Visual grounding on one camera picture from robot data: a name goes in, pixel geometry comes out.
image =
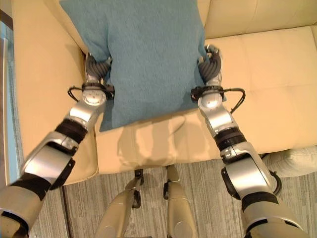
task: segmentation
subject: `cream leather sofa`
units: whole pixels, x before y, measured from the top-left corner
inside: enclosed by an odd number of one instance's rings
[[[87,47],[57,0],[12,0],[18,112],[26,156],[61,122],[84,79]],[[317,144],[317,0],[198,0],[206,44],[223,54],[223,87],[259,153]],[[228,108],[240,95],[227,94]],[[198,110],[90,133],[67,184],[97,174],[219,159]]]

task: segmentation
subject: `robot forearm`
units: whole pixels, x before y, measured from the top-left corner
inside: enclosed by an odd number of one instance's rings
[[[86,70],[94,63],[92,57],[87,56]],[[28,155],[22,176],[0,191],[1,237],[25,237],[28,234],[46,193],[65,183],[75,165],[72,156],[103,112],[106,89],[100,84],[99,75],[93,74],[90,68],[88,70],[90,74],[86,73],[86,82],[82,86],[83,100],[78,101],[55,131]]]
[[[223,107],[226,90],[221,88],[221,54],[215,47],[206,47],[206,50],[211,56],[209,60],[200,60],[199,65],[206,87],[199,89],[200,95],[193,98],[199,98],[199,109],[225,163],[221,175],[227,190],[231,196],[242,200],[245,237],[307,238],[290,209],[273,194],[269,170],[247,142],[231,113]]]

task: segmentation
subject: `sofa armrest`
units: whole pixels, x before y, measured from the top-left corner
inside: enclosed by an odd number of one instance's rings
[[[84,78],[80,48],[43,0],[13,0],[16,97],[23,154],[62,121],[75,102],[67,95]],[[67,184],[98,172],[94,133],[86,136],[74,156]]]

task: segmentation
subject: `black joint band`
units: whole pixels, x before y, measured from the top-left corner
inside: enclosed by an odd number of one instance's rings
[[[72,138],[78,144],[82,142],[87,134],[87,130],[81,124],[70,119],[64,119],[63,122],[56,127],[55,131]]]
[[[265,224],[267,223],[267,219],[263,219],[263,220],[259,220],[257,222],[252,223],[251,225],[249,225],[249,227],[247,228],[247,233],[250,232],[250,230],[252,230],[254,227],[257,227],[259,225]]]
[[[12,183],[10,186],[22,187],[36,193],[42,201],[46,192],[51,187],[51,184],[44,178],[37,175],[24,173],[19,180]]]
[[[16,222],[18,222],[20,224],[20,228],[15,233],[15,235],[27,235],[28,234],[29,226],[22,218],[18,217],[15,214],[9,213],[9,212],[2,212],[1,216],[8,217],[12,220],[15,220]]]
[[[234,127],[221,131],[214,138],[219,150],[224,150],[229,146],[247,141],[239,128]]]
[[[242,211],[256,202],[272,202],[278,204],[277,198],[273,193],[269,192],[255,192],[246,195],[242,198]]]

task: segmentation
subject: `sofa seat cushion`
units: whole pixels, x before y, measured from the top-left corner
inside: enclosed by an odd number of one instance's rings
[[[317,144],[317,50],[311,27],[206,40],[223,55],[224,88],[247,97],[233,114],[258,153]],[[228,93],[232,108],[239,93]],[[101,174],[219,158],[194,109],[96,132]]]

